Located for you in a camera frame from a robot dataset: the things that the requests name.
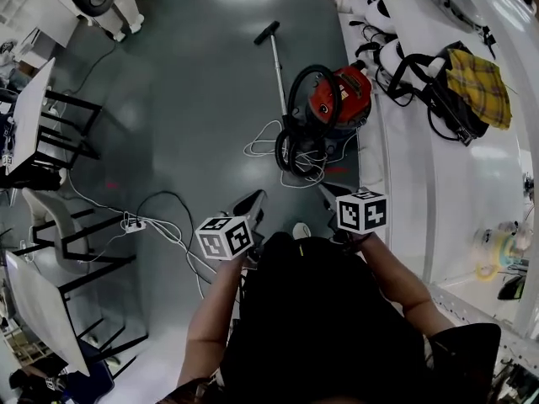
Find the vacuum wand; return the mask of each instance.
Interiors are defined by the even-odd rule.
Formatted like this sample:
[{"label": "vacuum wand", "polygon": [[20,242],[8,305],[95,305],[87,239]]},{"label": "vacuum wand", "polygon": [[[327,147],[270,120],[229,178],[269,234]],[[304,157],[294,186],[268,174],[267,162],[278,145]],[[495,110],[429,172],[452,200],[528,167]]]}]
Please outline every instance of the vacuum wand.
[{"label": "vacuum wand", "polygon": [[279,83],[280,107],[283,115],[286,115],[285,91],[283,90],[283,80],[280,77],[279,55],[277,54],[277,44],[275,43],[275,31],[279,28],[280,22],[274,21],[264,29],[262,33],[254,40],[255,45],[260,45],[268,36],[271,38],[271,47],[273,48],[273,58],[275,60],[275,73],[277,73],[277,82]]}]

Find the black bag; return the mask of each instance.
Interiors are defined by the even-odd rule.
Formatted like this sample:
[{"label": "black bag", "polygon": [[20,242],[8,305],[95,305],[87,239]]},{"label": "black bag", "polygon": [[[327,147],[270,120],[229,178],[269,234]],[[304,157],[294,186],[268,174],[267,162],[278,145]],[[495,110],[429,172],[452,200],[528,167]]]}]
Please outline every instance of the black bag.
[{"label": "black bag", "polygon": [[[452,69],[449,50],[461,50],[472,54],[462,42],[455,42],[446,46],[435,57],[424,54],[405,56],[395,71],[395,76],[389,84],[387,94],[395,99],[402,97],[404,94],[415,93],[429,109],[428,116],[432,130],[448,141],[460,141],[465,146],[468,146],[474,139],[485,134],[488,124],[475,115],[472,108],[464,102],[461,96],[448,88],[446,70]],[[430,77],[423,69],[419,68],[419,66],[429,66],[438,57],[442,58],[445,63],[436,77]],[[421,81],[427,84],[422,91],[413,88],[409,84],[399,85],[408,67]],[[455,138],[444,136],[435,128],[432,123],[433,112],[444,120],[449,130],[456,134]]]}]

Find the white cube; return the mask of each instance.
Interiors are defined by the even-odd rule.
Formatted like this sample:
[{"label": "white cube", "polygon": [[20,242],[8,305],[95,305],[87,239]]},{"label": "white cube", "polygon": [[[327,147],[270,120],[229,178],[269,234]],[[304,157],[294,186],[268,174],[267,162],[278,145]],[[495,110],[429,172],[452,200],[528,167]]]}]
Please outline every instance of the white cube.
[{"label": "white cube", "polygon": [[337,198],[337,226],[354,233],[370,233],[387,226],[387,196],[360,191]]},{"label": "white cube", "polygon": [[195,231],[202,252],[209,259],[232,260],[253,246],[247,218],[209,218]]}]

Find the gray floor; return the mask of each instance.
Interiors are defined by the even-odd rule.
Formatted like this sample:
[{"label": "gray floor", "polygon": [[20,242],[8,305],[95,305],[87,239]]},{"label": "gray floor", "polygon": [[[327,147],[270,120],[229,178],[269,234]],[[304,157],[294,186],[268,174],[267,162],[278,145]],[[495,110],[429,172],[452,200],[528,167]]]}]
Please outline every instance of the gray floor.
[{"label": "gray floor", "polygon": [[[256,47],[253,38],[274,19],[281,22],[277,36],[286,89],[309,64],[343,66],[344,44],[332,1],[146,0],[139,8],[146,17],[142,31],[118,45],[78,94],[103,104],[105,111],[91,135],[103,159],[79,159],[72,172],[76,187],[101,203],[131,211],[147,195],[171,190],[189,206],[196,226],[238,197],[264,189],[262,234],[269,237],[305,221],[313,234],[328,235],[330,214],[318,190],[282,187],[275,160],[245,157],[243,146],[280,118],[270,43]],[[112,45],[98,29],[81,23],[57,58],[55,89],[77,87]],[[66,116],[82,118],[70,110]],[[349,156],[339,164],[344,168],[339,178],[354,182],[357,160],[353,151]],[[70,203],[73,210],[83,207],[79,200]],[[176,199],[153,199],[143,212],[173,221],[189,238],[189,221]],[[4,223],[16,226],[14,241],[25,237],[28,219],[21,199],[4,214]],[[93,244],[102,247],[117,233],[119,228],[109,230]],[[133,320],[122,339],[135,336],[144,324],[150,340],[105,400],[153,402],[173,388],[179,372],[185,330],[200,299],[195,276],[182,250],[153,230],[116,240],[109,249],[136,250],[136,267],[100,284],[95,289],[99,304],[105,314],[113,313],[122,300],[120,311],[133,320],[141,301],[142,322]],[[80,316],[83,327],[89,320]]]}]

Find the yellow plaid cloth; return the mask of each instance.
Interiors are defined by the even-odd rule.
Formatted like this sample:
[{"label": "yellow plaid cloth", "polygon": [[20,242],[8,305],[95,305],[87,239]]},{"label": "yellow plaid cloth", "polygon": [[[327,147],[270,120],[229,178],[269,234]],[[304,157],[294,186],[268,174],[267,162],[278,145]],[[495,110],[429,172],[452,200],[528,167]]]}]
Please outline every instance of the yellow plaid cloth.
[{"label": "yellow plaid cloth", "polygon": [[449,50],[453,68],[447,84],[479,119],[502,130],[511,124],[511,107],[499,67],[463,50]]}]

